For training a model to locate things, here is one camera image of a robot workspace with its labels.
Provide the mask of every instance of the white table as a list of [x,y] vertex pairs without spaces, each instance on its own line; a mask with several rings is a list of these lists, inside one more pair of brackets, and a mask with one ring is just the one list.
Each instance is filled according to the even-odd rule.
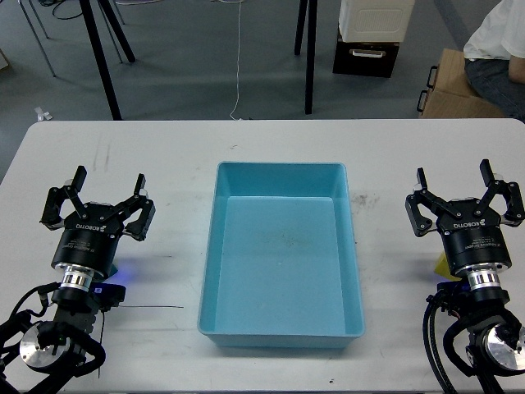
[[[429,189],[444,199],[481,197],[483,158],[506,181],[525,188],[523,147],[525,126],[501,119],[42,122],[28,131],[0,186],[0,316],[7,319],[31,287],[62,278],[50,268],[62,232],[39,224],[48,188],[61,186],[82,164],[88,176],[80,198],[116,204],[131,196],[142,172],[157,213],[145,242],[121,240],[120,271],[110,282],[127,287],[123,305],[184,308],[112,309],[101,378],[92,373],[72,380],[68,392],[437,391],[421,326],[425,299],[440,281],[433,268],[442,244],[436,233],[414,236],[404,198],[417,183],[418,167],[425,168]],[[363,337],[344,350],[226,349],[197,331],[221,161],[346,165],[367,324]],[[69,202],[64,207],[63,213],[71,211]],[[512,299],[509,309],[525,322],[525,227],[503,231],[514,266],[500,280]],[[452,322],[438,315],[439,338]],[[480,391],[475,378],[464,377],[441,355],[457,389]],[[7,376],[18,389],[44,377],[21,360],[11,363]],[[523,389],[525,375],[500,383]]]

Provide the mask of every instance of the black metal stand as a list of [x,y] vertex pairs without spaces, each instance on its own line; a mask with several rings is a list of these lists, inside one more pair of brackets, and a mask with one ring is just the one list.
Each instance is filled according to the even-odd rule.
[[315,40],[317,28],[317,0],[300,0],[297,30],[295,32],[294,55],[301,54],[304,21],[308,8],[308,42],[306,52],[306,89],[304,92],[304,113],[310,115],[313,106],[313,69],[315,62]]
[[[124,35],[118,20],[116,19],[115,12],[113,12],[113,9],[109,4],[109,0],[98,0],[98,2],[100,7],[103,9],[104,14],[106,14],[106,18],[115,32],[116,39],[118,39],[118,42],[122,46],[128,61],[131,63],[134,62],[135,55],[133,54],[129,43],[127,42],[126,36]],[[121,111],[116,100],[112,78],[109,75],[109,70],[107,69],[106,58],[104,56],[102,44],[100,43],[100,36],[98,35],[93,9],[91,8],[89,0],[80,0],[80,9],[82,10],[82,15],[84,16],[85,27],[88,30],[89,41],[91,41],[91,46],[93,47],[93,53],[95,60],[97,61],[98,72],[100,73],[100,79],[102,80],[104,91],[106,92],[107,103],[109,104],[109,109],[112,112],[113,120],[121,121]]]

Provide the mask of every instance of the white shirt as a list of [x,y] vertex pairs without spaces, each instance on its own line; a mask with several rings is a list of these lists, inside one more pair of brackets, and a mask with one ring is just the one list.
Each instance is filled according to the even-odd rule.
[[467,59],[525,58],[525,0],[502,0],[463,49]]

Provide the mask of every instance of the metal disc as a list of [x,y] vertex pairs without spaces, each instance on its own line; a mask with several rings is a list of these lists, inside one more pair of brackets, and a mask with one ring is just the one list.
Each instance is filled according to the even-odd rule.
[[65,345],[47,346],[41,349],[37,338],[38,334],[37,324],[27,330],[20,342],[20,356],[32,369],[46,369],[68,351],[71,340],[67,338]]
[[489,356],[509,371],[525,370],[525,348],[522,348],[525,346],[525,328],[521,327],[519,330],[518,350],[514,350],[496,335],[498,325],[494,326],[486,337],[485,346]]

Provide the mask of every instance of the chair leg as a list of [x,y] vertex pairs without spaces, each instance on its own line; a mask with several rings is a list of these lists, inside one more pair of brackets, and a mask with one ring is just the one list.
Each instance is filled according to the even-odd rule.
[[42,23],[42,21],[40,20],[40,16],[39,16],[38,12],[36,11],[36,8],[34,8],[33,1],[32,1],[32,0],[28,0],[28,2],[29,2],[29,4],[30,4],[31,8],[33,8],[34,15],[36,16],[36,20],[39,22],[40,27],[42,28],[43,35],[45,35],[45,36],[46,36],[46,39],[48,39],[48,38],[49,38],[49,36],[48,36],[48,32],[47,32],[47,31],[44,29],[44,27],[43,27],[43,23]]
[[299,15],[297,16],[297,30],[295,31],[294,55],[301,54],[301,44],[303,43],[304,21],[306,19],[306,8],[308,0],[300,0]]
[[308,47],[306,53],[306,90],[304,98],[304,113],[310,115],[313,106],[313,68],[315,62],[315,40],[317,28],[317,0],[309,0],[308,4]]
[[119,16],[119,18],[121,18],[122,24],[125,25],[126,23],[124,23],[124,18],[122,17],[121,10],[118,9],[118,6],[116,4],[116,0],[113,0],[113,5],[115,6],[116,14]]
[[46,51],[43,50],[42,43],[40,42],[40,39],[39,39],[38,35],[36,34],[36,31],[34,31],[33,24],[31,23],[31,19],[30,19],[29,15],[27,15],[27,11],[25,10],[24,3],[22,2],[22,0],[18,0],[18,4],[20,4],[22,12],[24,12],[25,19],[27,20],[27,23],[29,24],[29,26],[31,28],[31,31],[33,32],[33,36],[36,39],[37,44],[39,45],[40,52],[42,52],[43,58],[45,59],[46,63],[48,64],[48,67],[49,67],[49,70],[51,71],[52,76],[57,76],[57,74],[55,74],[55,71],[53,70],[53,67],[51,66],[51,62],[49,62],[48,55],[46,54]]
[[97,61],[98,72],[100,73],[100,79],[102,80],[104,91],[106,92],[107,103],[112,113],[114,121],[121,121],[121,110],[118,107],[116,100],[115,90],[113,89],[112,78],[107,69],[106,58],[104,57],[104,51],[102,44],[100,43],[100,36],[97,32],[97,25],[93,16],[93,9],[89,0],[79,0],[82,15],[84,17],[85,27],[88,31],[89,41],[93,47],[93,53],[95,60]]
[[100,8],[100,12],[102,13],[102,18],[104,19],[104,22],[106,23],[107,31],[109,32],[109,37],[112,39],[113,47],[115,47],[116,55],[118,56],[118,58],[119,58],[119,60],[121,61],[121,64],[122,64],[123,61],[122,61],[121,52],[118,50],[118,47],[117,47],[116,42],[115,42],[115,39],[113,38],[112,29],[111,29],[109,23],[107,23],[106,14],[104,13],[104,10],[102,9],[102,6],[100,5],[100,2],[97,1],[97,3],[98,3],[98,7]]
[[102,7],[103,9],[103,12],[106,14],[107,21],[109,22],[109,25],[112,27],[113,32],[115,33],[116,39],[121,45],[121,48],[124,51],[124,54],[126,55],[128,59],[128,62],[133,63],[135,61],[135,55],[133,54],[133,51],[131,50],[131,46],[128,43],[128,40],[126,39],[126,35],[124,34],[124,31],[122,30],[121,25],[118,23],[118,19],[115,16],[115,12],[113,11],[111,4],[109,3],[109,0],[98,0],[98,1],[100,4],[100,7]]

